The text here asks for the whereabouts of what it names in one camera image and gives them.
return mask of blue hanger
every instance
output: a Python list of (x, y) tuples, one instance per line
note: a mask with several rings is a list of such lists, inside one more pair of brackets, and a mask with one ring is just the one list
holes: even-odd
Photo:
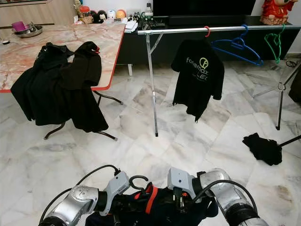
[[(242, 59), (242, 60), (245, 60), (245, 61), (250, 62), (250, 63), (252, 63), (252, 64), (255, 64), (255, 65), (257, 65), (257, 66), (262, 66), (262, 65), (263, 65), (263, 61), (261, 60), (260, 56), (259, 56), (252, 48), (250, 48), (250, 47), (248, 47), (247, 45), (245, 45), (245, 41), (244, 41), (243, 37), (246, 36), (246, 34), (247, 34), (248, 31), (249, 31), (248, 26), (245, 25), (245, 24), (243, 24), (242, 27), (245, 27), (245, 28), (246, 28), (246, 31), (245, 31), (243, 34), (241, 34), (239, 38), (235, 38), (235, 39), (233, 39), (233, 40), (229, 40), (229, 39), (221, 39), (221, 40), (212, 41), (212, 42), (211, 42), (212, 48), (213, 48), (213, 49), (216, 49), (216, 50), (219, 50), (219, 51), (221, 51), (221, 52), (224, 52), (224, 53), (228, 53), (228, 54), (230, 54), (230, 55), (232, 55), (232, 56), (235, 56), (235, 57), (237, 57), (237, 58), (239, 58), (239, 59)], [(230, 42), (232, 47), (237, 48), (237, 49), (239, 49), (239, 50), (248, 49), (249, 51), (251, 51), (252, 53), (254, 53), (255, 56), (257, 56), (257, 61), (252, 61), (252, 60), (246, 59), (246, 58), (244, 58), (244, 57), (242, 57), (242, 56), (240, 56), (240, 55), (237, 55), (237, 54), (235, 54), (235, 53), (231, 53), (231, 52), (228, 52), (228, 51), (226, 51), (226, 50), (224, 50), (224, 49), (221, 49), (221, 48), (219, 48), (219, 47), (216, 47), (215, 45), (216, 45), (217, 43), (220, 43), (220, 42)]]

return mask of red figurine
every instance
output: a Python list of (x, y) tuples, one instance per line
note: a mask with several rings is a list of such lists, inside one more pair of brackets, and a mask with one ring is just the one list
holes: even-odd
[(260, 21), (268, 25), (285, 24), (288, 19), (288, 10), (298, 0), (265, 0)]

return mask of logo on t-shirt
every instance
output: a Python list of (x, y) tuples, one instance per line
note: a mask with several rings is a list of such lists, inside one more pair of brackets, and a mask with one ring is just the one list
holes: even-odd
[(197, 70), (197, 74), (192, 74), (194, 77), (196, 77), (200, 81), (207, 81), (209, 72), (205, 69), (209, 66), (209, 62), (206, 58), (200, 58), (198, 65), (188, 57), (186, 59), (186, 63), (192, 65)]

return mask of bowl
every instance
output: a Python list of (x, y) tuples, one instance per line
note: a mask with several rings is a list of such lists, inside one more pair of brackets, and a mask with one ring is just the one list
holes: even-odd
[(28, 28), (23, 31), (16, 32), (13, 29), (13, 32), (16, 36), (20, 38), (29, 38), (41, 34), (43, 32), (43, 27), (40, 25), (28, 24)]

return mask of marble floor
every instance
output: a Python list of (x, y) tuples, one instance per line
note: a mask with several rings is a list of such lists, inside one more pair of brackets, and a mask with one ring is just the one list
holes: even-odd
[[(37, 127), (27, 121), (11, 94), (0, 94), (0, 225), (38, 225), (48, 202), (72, 187), (82, 176), (103, 164), (114, 164), (129, 176), (147, 176), (165, 187), (171, 166), (190, 174), (215, 167), (247, 187), (270, 226), (301, 225), (301, 142), (283, 147), (283, 161), (269, 166), (257, 161), (243, 137), (257, 132), (261, 137), (284, 142), (301, 133), (301, 107), (286, 94), (281, 130), (275, 129), (278, 92), (252, 98), (275, 87), (285, 62), (263, 67), (245, 62), (226, 62), (221, 101), (211, 99), (198, 123), (183, 105), (172, 106), (178, 74), (168, 65), (154, 68), (157, 92), (158, 131), (154, 137), (151, 84), (144, 65), (118, 65), (112, 87), (103, 92), (125, 104), (102, 99), (101, 110), (109, 124), (105, 136), (75, 129), (72, 122), (52, 135), (54, 126)], [(91, 176), (84, 184), (105, 188), (111, 169)], [(226, 226), (221, 213), (201, 226)]]

